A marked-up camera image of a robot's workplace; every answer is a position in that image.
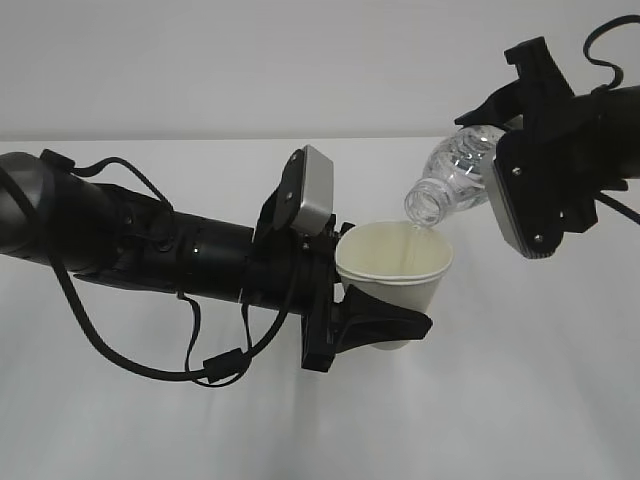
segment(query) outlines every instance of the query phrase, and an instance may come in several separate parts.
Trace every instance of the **clear plastic bottle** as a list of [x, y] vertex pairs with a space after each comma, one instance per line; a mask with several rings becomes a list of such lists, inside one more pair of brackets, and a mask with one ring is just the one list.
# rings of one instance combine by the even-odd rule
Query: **clear plastic bottle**
[[480, 160], [504, 133], [491, 125], [475, 125], [441, 142], [429, 156], [422, 178], [405, 198], [411, 221], [432, 227], [453, 212], [486, 202]]

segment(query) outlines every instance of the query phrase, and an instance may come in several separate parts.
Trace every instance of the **white paper cup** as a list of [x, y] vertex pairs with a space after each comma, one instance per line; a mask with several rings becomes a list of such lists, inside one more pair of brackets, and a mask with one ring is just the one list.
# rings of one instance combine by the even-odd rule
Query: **white paper cup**
[[[426, 313], [453, 261], [453, 247], [433, 229], [411, 222], [379, 222], [349, 230], [338, 242], [336, 269], [350, 285], [384, 302]], [[407, 342], [383, 342], [383, 349]]]

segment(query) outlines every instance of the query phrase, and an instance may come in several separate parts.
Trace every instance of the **black cable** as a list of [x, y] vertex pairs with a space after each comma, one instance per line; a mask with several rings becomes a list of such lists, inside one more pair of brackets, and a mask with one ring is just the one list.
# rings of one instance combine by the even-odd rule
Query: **black cable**
[[615, 198], [611, 198], [609, 195], [606, 195], [602, 192], [596, 193], [593, 196], [593, 198], [605, 204], [607, 207], [613, 208], [616, 212], [621, 213], [622, 215], [627, 217], [629, 220], [640, 225], [640, 213], [630, 209], [624, 203], [621, 203]]
[[[193, 380], [193, 383], [200, 385], [202, 387], [207, 388], [220, 388], [231, 385], [242, 378], [242, 376], [247, 372], [249, 366], [251, 365], [251, 359], [256, 357], [262, 350], [264, 350], [267, 345], [271, 343], [271, 341], [278, 334], [282, 325], [284, 324], [287, 315], [289, 314], [289, 310], [291, 309], [291, 303], [293, 302], [293, 296], [296, 291], [296, 287], [298, 285], [298, 277], [300, 274], [300, 265], [302, 263], [302, 245], [300, 245], [299, 238], [296, 233], [291, 233], [293, 237], [292, 248], [296, 252], [296, 255], [293, 260], [291, 278], [289, 280], [289, 288], [287, 289], [287, 293], [285, 294], [284, 302], [282, 307], [278, 311], [275, 320], [269, 327], [269, 330], [264, 334], [264, 336], [260, 339], [260, 341], [254, 346], [253, 340], [251, 338], [251, 332], [249, 328], [249, 303], [244, 303], [241, 308], [242, 312], [242, 320], [244, 322], [245, 334], [247, 337], [247, 352], [246, 355], [249, 355], [249, 364], [247, 368], [238, 372], [234, 377], [224, 383], [214, 383], [208, 384], [198, 380]], [[202, 311], [200, 309], [200, 305], [198, 302], [193, 300], [192, 298], [187, 297], [183, 292], [178, 293], [178, 298], [180, 300], [186, 301], [191, 305], [191, 309], [193, 311], [193, 330], [191, 332], [191, 339], [189, 340], [189, 345], [187, 347], [187, 354], [185, 356], [184, 361], [184, 369], [186, 372], [190, 371], [190, 359], [191, 352], [193, 351], [193, 347], [198, 339], [198, 335], [200, 334], [200, 327], [202, 324]]]
[[600, 67], [608, 67], [613, 69], [613, 80], [611, 80], [611, 83], [601, 85], [596, 90], [612, 90], [616, 87], [619, 87], [622, 84], [622, 81], [624, 80], [624, 71], [615, 63], [593, 58], [590, 53], [591, 46], [598, 38], [600, 38], [605, 33], [613, 30], [614, 28], [618, 28], [622, 25], [629, 25], [631, 23], [640, 23], [640, 15], [625, 15], [622, 17], [614, 18], [613, 20], [596, 28], [593, 32], [589, 34], [587, 39], [584, 41], [582, 52], [584, 53], [584, 56], [587, 58], [589, 63], [591, 63], [592, 65], [597, 65]]
[[282, 304], [282, 308], [278, 312], [276, 319], [273, 324], [267, 330], [267, 333], [260, 339], [260, 341], [249, 349], [248, 353], [251, 358], [254, 358], [258, 355], [262, 350], [264, 350], [269, 343], [274, 339], [277, 335], [278, 331], [282, 327], [284, 320], [287, 318], [289, 314], [289, 310], [291, 309], [291, 303], [293, 302], [293, 295], [296, 291], [296, 287], [298, 286], [298, 277], [300, 276], [300, 265], [302, 263], [302, 245], [300, 244], [300, 239], [295, 232], [291, 232], [293, 237], [293, 245], [292, 248], [296, 252], [296, 256], [293, 260], [293, 271], [291, 273], [291, 279], [289, 280], [289, 289], [284, 298], [284, 303]]
[[[202, 311], [200, 309], [200, 305], [198, 304], [198, 302], [192, 298], [187, 297], [184, 294], [184, 292], [178, 292], [178, 298], [180, 300], [188, 302], [189, 305], [191, 305], [191, 309], [193, 311], [193, 330], [191, 332], [191, 339], [189, 340], [189, 346], [187, 347], [187, 354], [184, 359], [184, 370], [185, 372], [190, 372], [191, 371], [191, 367], [190, 367], [191, 352], [193, 351], [193, 347], [195, 346], [196, 341], [198, 340], [198, 335], [200, 335], [200, 327], [202, 325]], [[251, 332], [249, 331], [249, 305], [246, 303], [243, 304], [240, 310], [242, 312], [242, 320], [244, 323], [245, 336], [247, 338], [247, 351], [248, 351], [253, 346], [253, 340], [251, 339]], [[247, 370], [248, 370], [248, 367], [238, 372], [237, 374], [235, 374], [230, 380], [227, 380], [226, 382], [223, 382], [223, 383], [205, 383], [200, 380], [192, 380], [192, 382], [195, 383], [196, 385], [200, 385], [201, 387], [206, 387], [206, 388], [226, 387], [240, 380], [244, 376], [244, 374], [247, 372]]]
[[64, 266], [64, 263], [58, 252], [53, 248], [53, 245], [49, 241], [49, 236], [47, 234], [46, 228], [38, 215], [38, 212], [31, 204], [31, 201], [26, 196], [26, 194], [22, 191], [20, 186], [15, 182], [13, 177], [9, 175], [4, 168], [0, 167], [0, 185], [4, 187], [4, 189], [9, 193], [11, 198], [16, 202], [22, 213], [27, 217], [31, 227], [35, 230], [40, 244], [49, 259], [49, 264], [55, 273], [58, 282], [60, 283], [60, 287], [69, 302], [69, 306], [73, 311], [73, 314], [80, 325], [80, 328], [84, 332], [85, 336], [91, 343], [91, 345], [107, 360], [116, 364], [117, 366], [128, 370], [131, 373], [135, 373], [136, 375], [141, 375], [143, 377], [152, 378], [155, 380], [163, 380], [167, 382], [185, 382], [191, 380], [197, 380], [200, 378], [205, 378], [207, 373], [204, 369], [196, 370], [193, 372], [170, 372], [164, 370], [158, 370], [155, 368], [147, 367], [136, 363], [127, 357], [119, 354], [115, 350], [113, 350], [109, 345], [107, 345], [104, 340], [100, 337], [97, 330], [91, 323], [89, 316], [87, 315], [84, 306], [82, 305], [82, 301], [78, 296], [78, 292], [76, 291], [69, 274]]
[[141, 236], [137, 234], [132, 234], [131, 236], [139, 237], [144, 240], [148, 240], [148, 241], [151, 241], [154, 243], [160, 243], [160, 244], [166, 244], [167, 242], [170, 242], [175, 232], [175, 210], [173, 208], [173, 205], [167, 199], [167, 197], [165, 197], [162, 194], [162, 192], [158, 190], [158, 188], [153, 183], [151, 183], [151, 181], [130, 162], [120, 157], [109, 157], [109, 158], [105, 158], [104, 160], [100, 160], [99, 162], [94, 163], [93, 165], [90, 165], [88, 167], [74, 167], [71, 169], [71, 173], [81, 178], [95, 177], [100, 172], [102, 172], [108, 165], [111, 165], [111, 164], [121, 165], [125, 167], [127, 170], [129, 170], [131, 173], [133, 173], [138, 178], [138, 180], [140, 180], [149, 190], [151, 190], [151, 192], [153, 192], [153, 194], [158, 198], [158, 200], [160, 200], [160, 203], [169, 212], [170, 225], [169, 225], [169, 230], [165, 237], [153, 238], [153, 237], [148, 237], [144, 235]]

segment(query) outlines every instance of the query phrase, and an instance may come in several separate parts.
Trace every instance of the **white wall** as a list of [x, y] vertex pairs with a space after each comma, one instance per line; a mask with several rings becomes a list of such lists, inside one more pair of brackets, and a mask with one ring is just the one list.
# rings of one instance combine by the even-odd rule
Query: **white wall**
[[[637, 0], [3, 0], [0, 138], [438, 135], [533, 37], [577, 92], [586, 36]], [[594, 47], [640, 82], [640, 29]]]
[[[314, 141], [336, 163], [339, 219], [401, 217], [403, 194], [435, 142]], [[252, 224], [302, 143], [46, 146], [81, 164], [127, 157], [179, 209]], [[43, 146], [4, 143], [0, 151]], [[117, 167], [103, 178], [138, 186]], [[640, 205], [637, 191], [625, 198]], [[442, 231], [456, 260], [425, 341], [396, 352], [358, 349], [337, 358], [328, 375], [316, 374], [298, 368], [292, 317], [246, 378], [220, 391], [146, 380], [106, 363], [48, 269], [1, 259], [2, 478], [636, 478], [637, 227], [601, 209], [592, 231], [537, 262], [502, 241], [487, 206]], [[188, 307], [161, 294], [78, 288], [117, 349], [180, 367]], [[203, 306], [197, 359], [243, 344], [238, 306]], [[255, 312], [256, 336], [272, 318]]]

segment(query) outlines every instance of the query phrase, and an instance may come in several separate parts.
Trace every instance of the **water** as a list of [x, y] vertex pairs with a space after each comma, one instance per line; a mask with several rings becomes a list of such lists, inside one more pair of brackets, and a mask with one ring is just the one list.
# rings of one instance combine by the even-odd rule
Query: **water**
[[400, 262], [398, 275], [418, 275], [416, 263], [418, 259], [427, 254], [430, 239], [427, 235], [428, 229], [419, 225], [412, 225], [404, 245], [404, 252]]

